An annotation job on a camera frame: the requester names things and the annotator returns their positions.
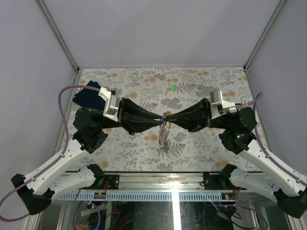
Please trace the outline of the green capped key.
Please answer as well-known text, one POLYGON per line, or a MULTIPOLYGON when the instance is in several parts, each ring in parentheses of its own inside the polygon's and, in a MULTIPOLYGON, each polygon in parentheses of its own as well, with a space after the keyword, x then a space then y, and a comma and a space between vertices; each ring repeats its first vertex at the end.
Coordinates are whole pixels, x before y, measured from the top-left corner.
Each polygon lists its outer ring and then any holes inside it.
POLYGON ((168 92, 174 91, 176 89, 176 85, 172 85, 169 88, 167 88, 165 94, 167 94, 168 92))

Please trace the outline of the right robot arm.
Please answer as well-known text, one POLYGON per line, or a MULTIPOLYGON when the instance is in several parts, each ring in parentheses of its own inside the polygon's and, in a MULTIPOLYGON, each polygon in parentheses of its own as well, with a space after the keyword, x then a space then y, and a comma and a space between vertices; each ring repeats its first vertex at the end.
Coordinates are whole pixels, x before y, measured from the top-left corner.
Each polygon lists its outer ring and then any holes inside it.
POLYGON ((291 168, 275 154, 264 148, 254 130, 256 115, 251 107, 230 103, 210 103, 207 99, 185 109, 167 115, 164 120, 198 132, 206 127, 223 129, 219 134, 222 145, 266 174, 266 178, 251 175, 234 165, 227 165, 219 174, 219 185, 245 188, 260 194, 274 203, 287 215, 300 218, 307 210, 307 177, 291 168))

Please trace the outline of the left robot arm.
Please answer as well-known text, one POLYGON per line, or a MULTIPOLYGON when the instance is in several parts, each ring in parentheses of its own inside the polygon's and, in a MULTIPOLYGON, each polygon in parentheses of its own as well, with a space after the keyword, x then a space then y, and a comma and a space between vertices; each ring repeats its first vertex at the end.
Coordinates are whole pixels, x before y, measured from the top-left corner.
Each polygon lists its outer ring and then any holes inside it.
POLYGON ((101 147, 108 137, 104 129, 121 127, 133 135, 159 126, 161 118, 161 115, 143 109, 130 99, 114 95, 106 102, 102 112, 79 109, 73 122, 77 132, 64 148, 31 173, 16 174, 11 179, 29 214, 42 212, 57 197, 72 190, 105 186, 105 173, 94 163, 78 173, 62 176, 71 165, 101 147))

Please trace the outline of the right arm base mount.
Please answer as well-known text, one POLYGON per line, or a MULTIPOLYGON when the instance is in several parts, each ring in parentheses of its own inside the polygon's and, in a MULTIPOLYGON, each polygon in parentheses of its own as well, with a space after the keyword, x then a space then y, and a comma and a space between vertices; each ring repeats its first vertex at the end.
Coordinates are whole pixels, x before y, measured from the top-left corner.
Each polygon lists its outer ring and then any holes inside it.
POLYGON ((202 181, 199 182, 199 185, 204 190, 223 190, 218 173, 216 172, 202 172, 202 181))

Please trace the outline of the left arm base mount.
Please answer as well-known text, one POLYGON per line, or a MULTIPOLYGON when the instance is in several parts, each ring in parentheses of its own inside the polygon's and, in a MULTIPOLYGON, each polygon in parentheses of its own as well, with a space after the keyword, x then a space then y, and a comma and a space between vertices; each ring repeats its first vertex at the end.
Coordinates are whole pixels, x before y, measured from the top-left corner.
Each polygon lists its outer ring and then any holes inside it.
POLYGON ((119 179, 120 176, 118 174, 107 174, 104 177, 103 182, 100 185, 97 185, 96 189, 102 190, 118 190, 119 189, 119 179))

